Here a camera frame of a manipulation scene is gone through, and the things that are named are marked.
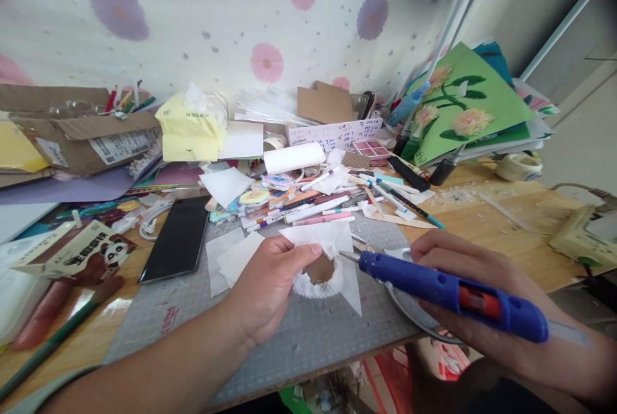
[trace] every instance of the purple paper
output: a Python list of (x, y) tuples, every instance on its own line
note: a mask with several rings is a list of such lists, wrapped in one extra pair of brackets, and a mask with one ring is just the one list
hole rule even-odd
[(133, 183), (124, 166), (70, 181), (58, 181), (49, 177), (0, 190), (0, 205), (107, 202), (121, 197)]

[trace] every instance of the glue gun nozzle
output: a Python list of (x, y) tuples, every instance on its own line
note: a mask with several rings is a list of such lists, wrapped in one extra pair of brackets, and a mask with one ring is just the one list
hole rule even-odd
[(341, 254), (342, 257), (345, 257), (345, 258), (347, 258), (348, 260), (351, 260), (354, 263), (360, 264), (360, 255), (358, 255), (357, 253), (345, 252), (345, 251), (340, 251), (339, 253)]

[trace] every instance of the cutting mat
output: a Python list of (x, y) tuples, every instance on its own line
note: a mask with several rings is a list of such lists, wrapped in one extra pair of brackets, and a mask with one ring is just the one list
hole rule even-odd
[[(361, 213), (355, 214), (355, 218), (351, 223), (352, 231), (370, 244), (386, 249), (409, 245), (395, 224), (366, 219)], [(221, 226), (210, 224), (206, 241), (239, 226), (239, 222)], [(277, 223), (258, 232), (272, 237), (284, 227), (284, 224)], [(225, 297), (226, 292), (210, 298), (207, 258), (205, 249), (202, 250), (204, 253), (195, 274), (139, 288), (105, 363), (155, 342)], [(312, 300), (292, 293), (277, 333), (251, 354), (209, 405), (217, 406), (284, 383), (419, 332), (396, 311), (383, 286), (360, 271), (357, 277), (362, 316), (358, 316), (340, 294), (325, 300)], [(434, 325), (427, 315), (422, 323)]]

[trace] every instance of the panda packaging box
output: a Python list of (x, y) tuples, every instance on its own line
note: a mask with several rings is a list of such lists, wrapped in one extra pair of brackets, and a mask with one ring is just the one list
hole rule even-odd
[(98, 285), (116, 274), (135, 247), (96, 220), (82, 228), (65, 222), (43, 242), (30, 246), (12, 268), (73, 285)]

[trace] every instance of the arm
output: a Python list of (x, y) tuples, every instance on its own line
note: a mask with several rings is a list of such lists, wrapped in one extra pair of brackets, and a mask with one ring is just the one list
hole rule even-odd
[(591, 406), (611, 406), (617, 395), (617, 343), (561, 311), (508, 257), (455, 235), (430, 231), (411, 248), (414, 261), (520, 296), (547, 320), (569, 325), (589, 339), (587, 346), (551, 337), (536, 344), (508, 335), (431, 303), (420, 305), (445, 328), (483, 355), (525, 379), (568, 393)]
[(225, 299), (157, 343), (76, 380), (41, 414), (197, 413), (278, 328), (293, 278), (321, 254), (262, 242)]

